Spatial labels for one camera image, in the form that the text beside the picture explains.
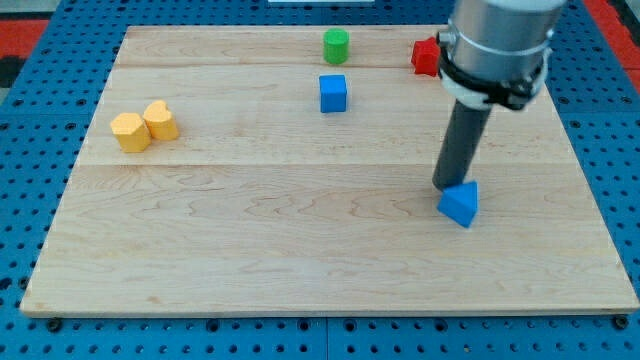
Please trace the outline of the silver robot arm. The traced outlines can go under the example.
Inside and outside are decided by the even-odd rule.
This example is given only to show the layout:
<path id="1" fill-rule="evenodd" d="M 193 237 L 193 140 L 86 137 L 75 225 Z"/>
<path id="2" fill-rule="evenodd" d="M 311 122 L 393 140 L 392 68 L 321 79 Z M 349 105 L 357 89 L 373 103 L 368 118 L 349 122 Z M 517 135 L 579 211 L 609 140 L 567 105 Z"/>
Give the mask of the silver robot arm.
<path id="1" fill-rule="evenodd" d="M 458 0 L 440 47 L 438 75 L 474 111 L 524 109 L 548 74 L 550 41 L 565 0 Z"/>

